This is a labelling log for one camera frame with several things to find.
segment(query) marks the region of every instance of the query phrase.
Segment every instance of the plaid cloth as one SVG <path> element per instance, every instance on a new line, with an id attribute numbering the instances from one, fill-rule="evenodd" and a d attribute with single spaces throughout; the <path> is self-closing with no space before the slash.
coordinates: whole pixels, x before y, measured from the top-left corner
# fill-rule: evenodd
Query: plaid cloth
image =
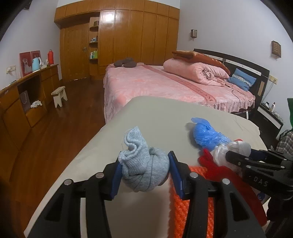
<path id="1" fill-rule="evenodd" d="M 288 153 L 293 156 L 293 129 L 286 130 L 280 135 L 276 151 L 280 153 Z"/>

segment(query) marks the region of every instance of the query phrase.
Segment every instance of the wall socket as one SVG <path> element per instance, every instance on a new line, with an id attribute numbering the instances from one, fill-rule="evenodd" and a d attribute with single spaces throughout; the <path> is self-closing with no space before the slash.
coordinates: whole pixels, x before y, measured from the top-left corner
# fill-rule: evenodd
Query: wall socket
<path id="1" fill-rule="evenodd" d="M 16 65 L 12 65 L 6 68 L 6 74 L 12 72 L 12 71 L 16 71 Z"/>
<path id="2" fill-rule="evenodd" d="M 269 76 L 269 80 L 271 81 L 271 82 L 273 82 L 274 84 L 277 84 L 277 82 L 278 82 L 278 79 L 277 78 L 275 78 L 274 76 Z"/>

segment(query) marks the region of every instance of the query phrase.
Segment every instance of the blue plastic bag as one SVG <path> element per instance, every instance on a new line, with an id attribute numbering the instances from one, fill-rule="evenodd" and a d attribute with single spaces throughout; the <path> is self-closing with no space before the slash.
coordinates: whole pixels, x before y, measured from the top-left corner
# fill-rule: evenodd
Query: blue plastic bag
<path id="1" fill-rule="evenodd" d="M 216 132 L 207 120 L 193 117 L 191 121 L 196 123 L 193 129 L 194 140 L 203 148 L 212 151 L 218 145 L 225 145 L 231 142 L 228 137 L 220 132 Z"/>

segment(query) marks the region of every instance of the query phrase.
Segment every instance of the picture frame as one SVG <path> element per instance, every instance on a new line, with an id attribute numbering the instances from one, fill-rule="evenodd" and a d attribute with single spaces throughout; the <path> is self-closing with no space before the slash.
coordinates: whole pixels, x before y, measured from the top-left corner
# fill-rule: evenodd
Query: picture frame
<path id="1" fill-rule="evenodd" d="M 38 57 L 41 58 L 41 52 L 40 52 L 39 50 L 31 51 L 31 52 L 30 52 L 30 56 L 31 56 L 32 60 L 33 60 L 34 58 L 38 58 Z"/>
<path id="2" fill-rule="evenodd" d="M 20 53 L 19 60 L 20 60 L 21 72 L 23 77 L 33 72 L 32 57 L 30 52 Z"/>

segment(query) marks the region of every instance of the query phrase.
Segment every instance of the wooden desk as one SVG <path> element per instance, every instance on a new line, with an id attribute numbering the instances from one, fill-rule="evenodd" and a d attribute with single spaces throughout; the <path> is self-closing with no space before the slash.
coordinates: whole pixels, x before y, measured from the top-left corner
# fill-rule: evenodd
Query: wooden desk
<path id="1" fill-rule="evenodd" d="M 31 73 L 0 91 L 0 177 L 9 181 L 18 150 L 33 127 L 46 113 L 51 92 L 60 86 L 57 65 Z M 23 110 L 19 94 L 27 91 L 31 103 L 43 106 Z"/>

